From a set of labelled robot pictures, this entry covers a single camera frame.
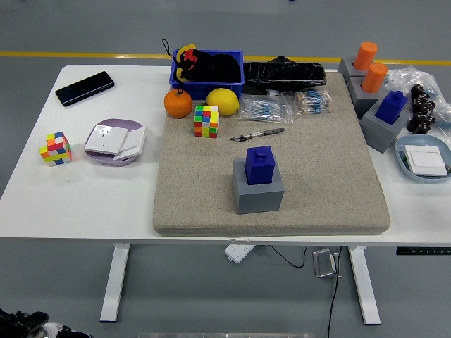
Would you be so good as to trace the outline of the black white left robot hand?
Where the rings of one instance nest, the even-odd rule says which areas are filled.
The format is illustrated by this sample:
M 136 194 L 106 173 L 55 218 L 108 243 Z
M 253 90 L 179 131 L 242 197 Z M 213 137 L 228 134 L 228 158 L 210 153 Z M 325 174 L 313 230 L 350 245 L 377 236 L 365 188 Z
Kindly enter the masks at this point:
M 93 337 L 49 319 L 49 315 L 41 311 L 7 313 L 1 309 L 1 337 Z

